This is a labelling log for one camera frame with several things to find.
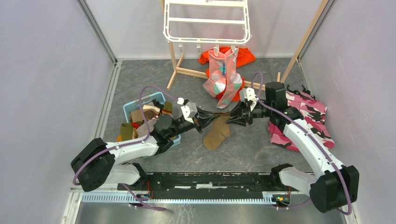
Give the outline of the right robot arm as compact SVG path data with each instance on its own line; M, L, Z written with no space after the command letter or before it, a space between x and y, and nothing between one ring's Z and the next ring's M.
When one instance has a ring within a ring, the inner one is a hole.
M270 172L271 187L275 190L291 187L306 194L322 213L338 210L351 215L358 195L358 169L346 166L314 136L299 110L288 105L284 84L267 83L265 95L265 100L261 100L253 88L241 90L240 102L232 109L227 123L246 126L256 118L268 117L294 143L313 170L310 175L288 163L278 165Z

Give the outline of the brown tan sock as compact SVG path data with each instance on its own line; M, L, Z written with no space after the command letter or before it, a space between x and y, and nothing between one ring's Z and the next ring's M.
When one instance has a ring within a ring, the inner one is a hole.
M203 144L207 150L214 151L225 140L225 138L230 137L230 128L226 123L229 118L230 113L228 112L220 115L212 122L211 130L203 139Z

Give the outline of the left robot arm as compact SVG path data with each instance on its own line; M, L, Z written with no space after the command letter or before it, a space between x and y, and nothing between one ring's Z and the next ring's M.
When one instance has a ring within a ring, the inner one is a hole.
M165 153L174 144L172 138L196 129L202 132L220 113L193 109L193 116L174 119L162 114L149 135L122 142L104 142L95 138L72 160L75 173L73 183L85 192L98 189L104 184L127 184L135 190L147 184L144 170L137 163L126 162L139 157L150 157Z

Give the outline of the pink sock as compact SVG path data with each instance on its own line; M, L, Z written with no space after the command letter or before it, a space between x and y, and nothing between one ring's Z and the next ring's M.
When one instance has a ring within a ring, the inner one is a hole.
M209 77L203 84L207 93L215 98L226 88L226 56L214 50L209 50Z
M239 92L243 86L241 75L236 71L239 47L232 47L225 53L225 78L226 84L222 97L217 103L218 109L224 109L231 102L239 101Z

